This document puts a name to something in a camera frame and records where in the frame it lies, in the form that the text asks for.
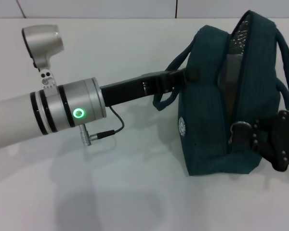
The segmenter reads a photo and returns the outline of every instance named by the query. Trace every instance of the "bag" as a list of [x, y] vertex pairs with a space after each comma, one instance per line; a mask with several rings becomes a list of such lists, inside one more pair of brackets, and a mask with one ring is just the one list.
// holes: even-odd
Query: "bag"
[[[189, 175], [248, 174], [258, 166], [261, 156], [248, 140], [232, 142], [231, 130], [233, 124], [253, 126], [256, 119], [276, 115], [280, 92], [289, 110], [289, 90], [275, 71], [276, 44], [289, 89], [289, 48], [276, 25], [252, 11], [231, 35], [201, 28], [166, 69], [177, 70], [190, 53], [186, 71], [200, 77], [175, 88], [167, 100], [161, 102], [159, 94], [153, 101], [163, 110], [179, 94], [178, 126]], [[237, 136], [239, 129], [233, 132]]]

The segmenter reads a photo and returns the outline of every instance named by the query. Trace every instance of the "white table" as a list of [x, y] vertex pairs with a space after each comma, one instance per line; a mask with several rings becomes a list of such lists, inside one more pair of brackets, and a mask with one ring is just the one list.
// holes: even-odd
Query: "white table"
[[[274, 21], [289, 45], [289, 19]], [[97, 77], [102, 86], [163, 70], [202, 26], [231, 32], [237, 22], [0, 19], [0, 100], [40, 89], [25, 26], [59, 25], [65, 51], [51, 59], [58, 84]], [[152, 99], [115, 106], [126, 128], [88, 148], [71, 128], [0, 149], [0, 231], [289, 230], [289, 169], [262, 160], [249, 175], [189, 177], [177, 103], [158, 112]], [[90, 133], [120, 126], [107, 113]]]

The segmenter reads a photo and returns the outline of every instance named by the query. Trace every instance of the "bag logo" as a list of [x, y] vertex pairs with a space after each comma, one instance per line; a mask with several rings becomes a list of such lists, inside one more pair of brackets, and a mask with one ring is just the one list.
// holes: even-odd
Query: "bag logo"
[[185, 136], [186, 133], [186, 128], [185, 128], [185, 122], [182, 117], [180, 117], [179, 122], [178, 122], [178, 127], [179, 127], [179, 133], [181, 136]]

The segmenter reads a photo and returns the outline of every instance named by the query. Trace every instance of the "green light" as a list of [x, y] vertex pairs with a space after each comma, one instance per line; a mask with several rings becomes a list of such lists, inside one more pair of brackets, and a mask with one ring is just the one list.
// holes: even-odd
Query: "green light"
[[76, 108], [73, 111], [73, 116], [77, 119], [82, 118], [85, 115], [85, 112], [81, 108]]

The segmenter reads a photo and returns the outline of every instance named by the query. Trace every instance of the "bag strap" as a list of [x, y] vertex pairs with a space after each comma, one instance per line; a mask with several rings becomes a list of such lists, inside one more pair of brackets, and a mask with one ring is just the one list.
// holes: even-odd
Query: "bag strap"
[[[187, 58], [188, 54], [191, 52], [195, 41], [196, 41], [196, 36], [194, 37], [191, 44], [189, 44], [188, 47], [169, 64], [169, 66], [166, 68], [166, 71], [176, 71], [179, 69], [181, 64]], [[172, 102], [177, 98], [180, 90], [181, 90], [180, 88], [175, 87], [173, 89], [170, 97], [164, 101], [161, 101], [163, 94], [155, 94], [154, 98], [153, 98], [153, 105], [159, 111], [163, 110], [165, 107], [172, 104]]]
[[[286, 81], [289, 89], [289, 47], [278, 29], [276, 29], [276, 40], [281, 51], [281, 57], [284, 63], [284, 71], [286, 76]], [[280, 81], [277, 81], [277, 89], [282, 93], [285, 107], [289, 110], [289, 90], [287, 90], [286, 86]]]

